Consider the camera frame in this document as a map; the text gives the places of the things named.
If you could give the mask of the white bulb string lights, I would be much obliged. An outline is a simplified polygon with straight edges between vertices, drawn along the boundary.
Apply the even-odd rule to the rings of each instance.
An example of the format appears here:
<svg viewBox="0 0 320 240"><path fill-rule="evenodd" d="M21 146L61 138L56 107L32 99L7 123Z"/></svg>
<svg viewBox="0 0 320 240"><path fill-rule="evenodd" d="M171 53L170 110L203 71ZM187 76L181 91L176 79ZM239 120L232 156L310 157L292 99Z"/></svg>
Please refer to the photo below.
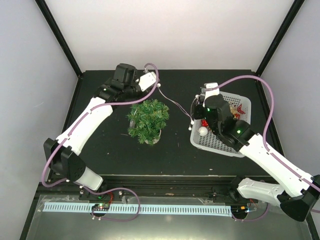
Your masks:
<svg viewBox="0 0 320 240"><path fill-rule="evenodd" d="M191 113L188 113L178 102L170 99L169 97L167 97L161 90L161 84L158 83L157 84L157 89L158 91L160 92L160 94L168 101L170 101L171 103L173 103L174 105L176 105L181 111L183 114L185 114L189 119L190 119L190 124L189 124L189 127L188 127L188 130L191 131L192 130L192 127L193 125L195 124L195 121L193 120L193 118L191 117Z"/></svg>

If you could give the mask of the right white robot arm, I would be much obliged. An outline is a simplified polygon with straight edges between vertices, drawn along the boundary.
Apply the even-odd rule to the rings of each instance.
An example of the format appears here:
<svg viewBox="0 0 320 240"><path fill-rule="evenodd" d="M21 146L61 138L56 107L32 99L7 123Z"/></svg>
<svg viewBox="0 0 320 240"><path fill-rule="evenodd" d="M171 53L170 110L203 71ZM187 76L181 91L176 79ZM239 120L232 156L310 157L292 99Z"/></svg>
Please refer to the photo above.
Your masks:
<svg viewBox="0 0 320 240"><path fill-rule="evenodd" d="M248 177L228 187L228 198L264 201L293 220L303 222L320 198L320 177L300 169L272 148L249 123L234 117L222 94L197 95L191 105L195 120L205 120L210 131L224 145L251 159L276 180L275 184Z"/></svg>

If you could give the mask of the white perforated plastic basket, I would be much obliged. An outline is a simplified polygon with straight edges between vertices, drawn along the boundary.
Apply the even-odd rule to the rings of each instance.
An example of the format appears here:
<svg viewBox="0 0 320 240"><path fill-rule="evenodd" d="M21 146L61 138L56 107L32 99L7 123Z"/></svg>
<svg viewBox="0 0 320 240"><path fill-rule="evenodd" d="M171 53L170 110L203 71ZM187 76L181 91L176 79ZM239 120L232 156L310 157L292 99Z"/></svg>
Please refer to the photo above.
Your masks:
<svg viewBox="0 0 320 240"><path fill-rule="evenodd" d="M251 110L252 104L249 98L221 91L220 94L223 96L223 99L228 101L228 103L235 109L241 110L238 112L238 116L240 120L251 123ZM233 148L226 146L223 144L209 129L207 126L207 134L202 136L199 133L199 129L204 127L202 121L200 119L194 119L193 125L190 134L190 143L200 149L211 153L216 153L220 155L224 155L227 157L236 157L243 158L244 155L240 152L236 152Z"/></svg>

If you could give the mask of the small green christmas tree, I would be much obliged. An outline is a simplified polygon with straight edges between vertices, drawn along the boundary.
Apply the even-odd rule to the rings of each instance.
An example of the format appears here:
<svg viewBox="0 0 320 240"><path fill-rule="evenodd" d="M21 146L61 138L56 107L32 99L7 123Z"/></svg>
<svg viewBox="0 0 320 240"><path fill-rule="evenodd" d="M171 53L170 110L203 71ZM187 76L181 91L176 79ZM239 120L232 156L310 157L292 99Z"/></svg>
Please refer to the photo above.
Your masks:
<svg viewBox="0 0 320 240"><path fill-rule="evenodd" d="M169 119L169 107L153 99L135 103L127 115L129 120L128 134L137 138L140 144L153 146L158 143L162 130Z"/></svg>

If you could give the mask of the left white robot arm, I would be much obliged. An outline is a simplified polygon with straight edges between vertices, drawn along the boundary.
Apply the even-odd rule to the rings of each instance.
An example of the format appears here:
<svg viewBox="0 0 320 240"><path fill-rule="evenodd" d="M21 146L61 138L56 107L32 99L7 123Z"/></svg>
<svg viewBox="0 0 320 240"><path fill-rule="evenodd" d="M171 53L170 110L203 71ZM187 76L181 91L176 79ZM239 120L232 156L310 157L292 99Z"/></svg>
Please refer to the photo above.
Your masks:
<svg viewBox="0 0 320 240"><path fill-rule="evenodd" d="M97 88L77 119L55 139L48 138L44 142L46 163L42 174L52 170L61 179L46 183L42 176L43 186L50 188L62 182L73 182L89 189L97 200L107 195L108 188L103 184L103 178L87 166L80 154L92 134L117 106L128 105L143 96L137 71L133 65L118 64L113 76Z"/></svg>

